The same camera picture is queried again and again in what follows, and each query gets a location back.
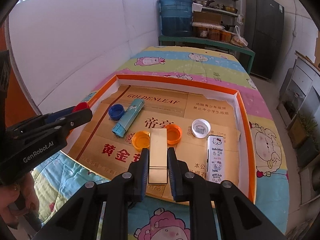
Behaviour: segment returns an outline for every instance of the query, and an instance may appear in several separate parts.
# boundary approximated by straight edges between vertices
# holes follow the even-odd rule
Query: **black refrigerator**
[[[279,56],[284,27],[284,7],[273,0],[246,0],[244,38],[256,55],[251,73],[271,79]],[[248,65],[247,55],[239,62]]]

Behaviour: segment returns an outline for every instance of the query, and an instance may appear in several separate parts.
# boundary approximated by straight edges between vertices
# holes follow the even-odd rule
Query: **blue water bottle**
[[[192,0],[159,0],[162,34],[174,37],[192,36]]]

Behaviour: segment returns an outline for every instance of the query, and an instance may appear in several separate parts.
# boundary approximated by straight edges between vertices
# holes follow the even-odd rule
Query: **person's hand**
[[[8,205],[17,200],[20,191],[26,200],[26,207],[19,211],[9,209]],[[17,224],[17,217],[25,215],[31,210],[39,212],[39,200],[34,189],[34,181],[30,172],[20,179],[17,184],[0,186],[0,215],[7,225]]]

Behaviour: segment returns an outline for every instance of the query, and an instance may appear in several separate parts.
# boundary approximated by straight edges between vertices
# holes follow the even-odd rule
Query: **bed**
[[[206,82],[239,90],[244,101],[256,159],[257,207],[285,233],[289,209],[289,184],[284,150],[272,116],[244,68],[229,54],[188,47],[149,47],[106,77],[83,101],[88,101],[115,74],[165,76]],[[108,180],[58,152],[32,172],[40,200],[39,218],[45,224],[87,181]],[[158,227],[150,232],[152,223]],[[128,212],[129,239],[152,239],[174,225],[190,239],[188,206],[146,197]]]

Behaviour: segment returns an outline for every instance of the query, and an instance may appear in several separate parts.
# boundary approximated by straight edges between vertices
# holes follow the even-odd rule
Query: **white bottle cap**
[[[205,138],[210,130],[211,126],[205,119],[196,119],[192,123],[192,133],[197,138]]]

